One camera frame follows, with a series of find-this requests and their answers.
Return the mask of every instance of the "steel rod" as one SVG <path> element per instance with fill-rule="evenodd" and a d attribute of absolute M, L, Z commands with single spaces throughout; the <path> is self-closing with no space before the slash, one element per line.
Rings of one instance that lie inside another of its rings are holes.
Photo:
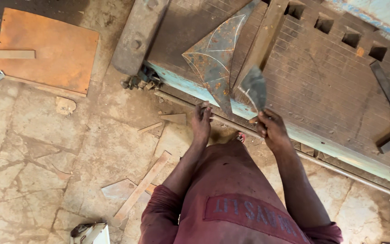
<path fill-rule="evenodd" d="M 154 94 L 156 94 L 159 97 L 168 99 L 168 100 L 170 100 L 173 103 L 177 103 L 177 104 L 180 104 L 180 105 L 183 105 L 183 106 L 187 106 L 187 107 L 192 108 L 192 109 L 195 108 L 195 105 L 193 105 L 192 103 L 188 103 L 188 102 L 186 102 L 186 101 L 184 101 L 184 100 L 182 100 L 182 99 L 180 99 L 178 97 L 175 97 L 173 95 L 170 95 L 170 94 L 168 94 L 166 92 L 163 92 L 163 91 L 160 91 L 160 90 L 155 90 Z M 225 125 L 228 125 L 228 126 L 234 128 L 236 130 L 239 130 L 239 131 L 241 131 L 241 132 L 243 132 L 243 133 L 245 133 L 247 135 L 254 136 L 254 137 L 257 137 L 257 138 L 261 138 L 257 134 L 256 131 L 253 131 L 253 130 L 251 130 L 249 128 L 246 128 L 246 127 L 244 127 L 242 125 L 239 125 L 239 124 L 237 124 L 235 122 L 232 122 L 231 120 L 225 119 L 224 117 L 221 117 L 219 115 L 214 114 L 212 119 L 215 119 L 215 120 L 217 120 L 217 121 L 219 121 L 219 122 L 221 122 L 221 123 L 223 123 Z M 385 192 L 385 193 L 390 195 L 390 189 L 385 187 L 385 186 L 379 185 L 379 184 L 374 183 L 372 181 L 369 181 L 369 180 L 367 180 L 367 179 L 365 179 L 365 178 L 363 178 L 363 177 L 361 177 L 359 175 L 356 175 L 356 174 L 353 174 L 353 173 L 351 173 L 351 172 L 349 172 L 347 170 L 341 169 L 341 168 L 339 168 L 339 167 L 337 167 L 335 165 L 332 165 L 332 164 L 329 164 L 329 163 L 327 163 L 325 161 L 322 161 L 320 159 L 314 158 L 314 157 L 312 157 L 312 156 L 310 156 L 310 155 L 308 155 L 308 154 L 306 154 L 304 152 L 301 152 L 301 151 L 299 151 L 297 149 L 296 149 L 296 152 L 297 152 L 297 155 L 299 157 L 301 157 L 301 158 L 309 160 L 309 161 L 311 161 L 313 163 L 316 163 L 316 164 L 318 164 L 320 166 L 323 166 L 325 168 L 331 169 L 331 170 L 333 170 L 333 171 L 335 171 L 337 173 L 345 175 L 345 176 L 347 176 L 347 177 L 349 177 L 349 178 L 351 178 L 353 180 L 356 180 L 356 181 L 359 181 L 361 183 L 364 183 L 367 186 L 371 186 L 371 187 L 373 187 L 373 188 L 375 188 L 377 190 L 383 191 L 383 192 Z"/>

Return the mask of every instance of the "concrete floor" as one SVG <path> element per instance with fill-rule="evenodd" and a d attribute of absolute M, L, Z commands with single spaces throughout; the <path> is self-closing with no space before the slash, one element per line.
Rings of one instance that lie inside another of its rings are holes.
<path fill-rule="evenodd" d="M 68 243 L 69 232 L 82 222 L 107 220 L 112 243 L 136 243 L 138 202 L 119 228 L 112 216 L 122 202 L 105 198 L 101 188 L 130 179 L 139 183 L 163 150 L 172 154 L 153 184 L 164 181 L 189 147 L 190 126 L 165 122 L 139 135 L 137 130 L 160 122 L 164 114 L 187 113 L 151 92 L 124 90 L 121 75 L 108 66 L 133 1 L 95 0 L 62 4 L 0 1 L 13 7 L 63 20 L 100 33 L 88 97 L 73 99 L 71 116 L 55 111 L 56 94 L 13 81 L 0 82 L 0 243 Z M 211 143 L 225 141 L 234 130 L 213 123 Z M 283 199 L 275 158 L 266 145 L 248 138 L 252 158 Z M 389 196 L 343 175 L 303 162 L 333 221 L 351 244 L 390 241 Z M 73 172 L 60 180 L 54 166 Z"/>

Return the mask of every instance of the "man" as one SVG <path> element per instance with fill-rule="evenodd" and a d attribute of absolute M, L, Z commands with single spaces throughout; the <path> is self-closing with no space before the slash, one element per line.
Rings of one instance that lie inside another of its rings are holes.
<path fill-rule="evenodd" d="M 257 131 L 276 158 L 287 208 L 240 140 L 206 147 L 208 105 L 197 105 L 191 146 L 153 192 L 139 243 L 340 243 L 341 231 L 312 189 L 282 118 L 260 112 Z"/>

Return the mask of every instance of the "rusty orange metal sheet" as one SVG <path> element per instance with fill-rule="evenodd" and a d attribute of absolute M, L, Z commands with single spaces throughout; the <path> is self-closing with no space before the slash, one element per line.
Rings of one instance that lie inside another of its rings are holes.
<path fill-rule="evenodd" d="M 6 75 L 87 94 L 99 33 L 5 8 L 0 49 L 35 50 L 35 59 L 0 59 Z"/>

